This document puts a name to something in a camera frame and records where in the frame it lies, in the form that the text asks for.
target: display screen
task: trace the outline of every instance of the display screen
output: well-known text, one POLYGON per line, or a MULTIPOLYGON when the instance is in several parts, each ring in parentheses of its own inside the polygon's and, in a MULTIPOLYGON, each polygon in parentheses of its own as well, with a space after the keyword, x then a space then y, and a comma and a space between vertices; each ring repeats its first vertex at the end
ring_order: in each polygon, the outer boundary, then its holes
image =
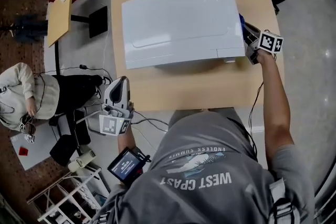
POLYGON ((139 162, 140 161, 132 153, 127 152, 122 159, 114 165, 112 172, 124 180, 139 162))

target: black pants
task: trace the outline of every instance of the black pants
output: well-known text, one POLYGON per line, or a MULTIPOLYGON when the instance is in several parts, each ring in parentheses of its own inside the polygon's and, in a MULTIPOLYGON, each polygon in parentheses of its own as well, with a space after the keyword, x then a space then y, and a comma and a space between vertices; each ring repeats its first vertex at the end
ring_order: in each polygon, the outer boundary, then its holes
POLYGON ((82 107, 102 85, 101 76, 53 76, 59 84, 59 99, 55 114, 68 113, 82 107))

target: yellow wooden panel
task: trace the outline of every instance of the yellow wooden panel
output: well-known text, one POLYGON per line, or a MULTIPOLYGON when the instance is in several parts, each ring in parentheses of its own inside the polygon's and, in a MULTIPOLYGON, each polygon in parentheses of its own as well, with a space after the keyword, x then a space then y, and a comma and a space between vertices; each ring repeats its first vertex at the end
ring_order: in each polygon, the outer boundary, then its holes
MULTIPOLYGON (((211 60, 193 68, 148 67, 127 70, 125 67, 121 4, 111 0, 112 37, 117 76, 130 79, 131 100, 142 111, 206 109, 228 106, 251 106, 262 83, 261 66, 252 66, 246 57, 236 63, 211 60)), ((236 0, 245 20, 261 30, 278 34, 279 28, 271 0, 236 0)), ((277 64, 284 75, 282 54, 277 64)), ((258 104, 263 102, 260 93, 258 104)))
POLYGON ((48 46, 52 46, 58 39, 70 31, 72 0, 55 0, 50 3, 48 17, 48 46))

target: white hoodie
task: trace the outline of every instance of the white hoodie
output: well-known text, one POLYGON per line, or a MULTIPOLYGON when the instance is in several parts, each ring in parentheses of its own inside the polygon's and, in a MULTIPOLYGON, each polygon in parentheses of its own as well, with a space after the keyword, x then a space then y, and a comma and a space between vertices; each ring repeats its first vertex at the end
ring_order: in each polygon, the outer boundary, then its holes
POLYGON ((20 120, 27 114, 26 100, 29 97, 35 98, 38 110, 35 115, 36 119, 47 120, 55 115, 59 99, 58 82, 52 76, 41 76, 34 78, 30 67, 22 62, 0 74, 2 91, 0 93, 0 121, 4 126, 20 131, 20 120))

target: table leg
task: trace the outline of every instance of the table leg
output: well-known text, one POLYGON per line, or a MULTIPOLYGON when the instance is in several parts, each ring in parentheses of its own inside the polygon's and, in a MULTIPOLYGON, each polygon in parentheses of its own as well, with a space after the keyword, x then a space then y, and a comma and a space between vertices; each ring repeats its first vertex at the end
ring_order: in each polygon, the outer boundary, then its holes
POLYGON ((56 66, 56 75, 61 75, 59 70, 58 41, 55 42, 55 66, 56 66))
POLYGON ((90 19, 88 17, 84 16, 78 16, 78 15, 72 15, 71 20, 75 22, 80 22, 80 23, 90 23, 90 19))

